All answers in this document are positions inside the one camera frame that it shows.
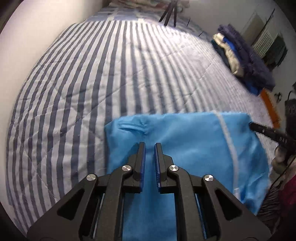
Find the pink sleeved right forearm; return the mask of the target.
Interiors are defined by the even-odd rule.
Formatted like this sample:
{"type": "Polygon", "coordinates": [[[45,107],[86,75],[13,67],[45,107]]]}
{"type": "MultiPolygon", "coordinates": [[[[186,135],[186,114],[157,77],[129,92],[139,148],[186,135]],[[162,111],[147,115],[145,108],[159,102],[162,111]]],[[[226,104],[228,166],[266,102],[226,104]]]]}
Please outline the pink sleeved right forearm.
{"type": "Polygon", "coordinates": [[[279,190],[278,198],[280,201],[280,213],[282,217],[288,217],[295,214],[295,179],[283,183],[279,190]]]}

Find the right hand in grey glove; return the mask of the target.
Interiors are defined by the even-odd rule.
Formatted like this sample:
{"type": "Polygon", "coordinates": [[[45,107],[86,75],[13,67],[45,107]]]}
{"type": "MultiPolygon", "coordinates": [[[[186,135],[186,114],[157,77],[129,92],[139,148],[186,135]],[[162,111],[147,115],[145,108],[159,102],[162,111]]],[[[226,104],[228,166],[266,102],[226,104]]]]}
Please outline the right hand in grey glove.
{"type": "Polygon", "coordinates": [[[280,149],[284,149],[284,148],[281,146],[277,146],[274,151],[274,159],[271,162],[273,170],[275,171],[275,173],[281,174],[290,164],[289,168],[286,171],[286,174],[292,175],[293,177],[295,175],[295,155],[290,155],[287,153],[286,158],[284,160],[281,160],[280,149]]]}

